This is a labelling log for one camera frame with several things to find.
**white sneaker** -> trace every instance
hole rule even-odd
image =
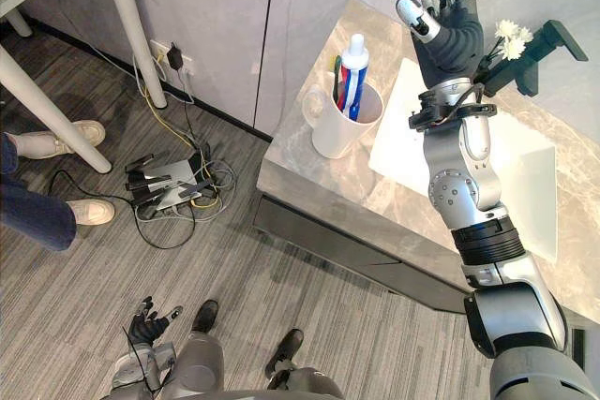
[[[99,145],[106,138],[106,130],[104,126],[98,121],[76,121],[73,123],[78,129],[78,131],[85,136],[90,144],[94,147]],[[56,135],[54,135],[50,130],[47,131],[33,131],[29,133],[22,133],[19,135],[20,137],[49,137],[54,139],[54,149],[53,152],[50,151],[47,154],[38,155],[38,156],[26,156],[29,159],[46,159],[52,158],[53,156],[59,156],[63,154],[73,154],[74,152],[62,141],[60,141]]]
[[[78,225],[101,225],[113,220],[114,206],[101,199],[83,199],[67,202]]]

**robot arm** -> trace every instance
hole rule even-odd
[[[160,381],[160,374],[174,365],[173,343],[157,347],[153,347],[153,343],[183,308],[177,306],[164,318],[157,319],[156,311],[150,313],[152,306],[152,297],[143,299],[129,325],[129,350],[114,365],[111,393],[106,397],[110,400],[152,400],[164,383]]]
[[[564,356],[567,325],[530,252],[523,248],[489,164],[483,86],[473,74],[483,56],[475,0],[397,0],[428,91],[409,126],[425,133],[428,195],[451,230],[474,288],[465,299],[471,337],[496,361],[491,398],[595,398],[583,372]],[[552,395],[545,397],[551,387]]]

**marble countertop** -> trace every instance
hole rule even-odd
[[[365,35],[370,53],[367,82],[387,102],[402,58],[416,61],[409,32],[358,0],[350,0],[327,39],[298,97],[262,161],[257,187],[309,215],[382,250],[469,289],[460,256],[442,219],[424,196],[368,167],[377,127],[338,160],[319,155],[310,141],[300,99],[323,83],[332,55],[351,34]],[[600,323],[600,146],[535,106],[508,86],[493,97],[498,108],[556,145],[558,255],[536,258],[557,300],[575,315]],[[582,326],[590,326],[582,320]]]

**wall socket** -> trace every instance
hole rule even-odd
[[[169,66],[169,60],[167,59],[167,52],[169,51],[170,48],[171,48],[171,44],[167,45],[167,44],[163,44],[162,42],[158,42],[158,41],[154,41],[153,39],[150,39],[150,52],[152,53],[152,56],[154,56],[157,59],[158,59],[159,55],[162,55],[162,61],[160,62],[160,65],[165,70],[165,74],[167,75],[167,80],[179,83],[179,80],[177,79],[177,74],[175,74],[175,71],[171,69],[171,67]],[[184,74],[187,74],[188,76],[193,76],[194,75],[194,60],[192,60],[191,58],[189,58],[188,56],[186,56],[184,54],[182,54],[181,56],[183,57],[183,60],[184,60],[184,66],[181,68],[181,71]]]

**desk leg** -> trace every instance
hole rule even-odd
[[[15,29],[15,32],[17,32],[20,37],[31,37],[33,35],[34,32],[27,22],[25,22],[25,19],[21,16],[18,9],[13,8],[5,14],[4,17],[7,18],[7,21],[10,22],[10,25],[12,25],[12,28]]]
[[[143,75],[143,80],[148,87],[152,102],[157,108],[165,108],[167,100],[162,92],[160,81],[152,61],[152,54],[148,48],[146,37],[143,33],[140,14],[135,4],[135,0],[114,0],[116,9],[121,17],[123,28],[127,34],[127,39],[135,54],[138,67]]]
[[[0,83],[95,170],[100,173],[111,170],[111,163],[77,131],[77,127],[46,97],[2,46]]]

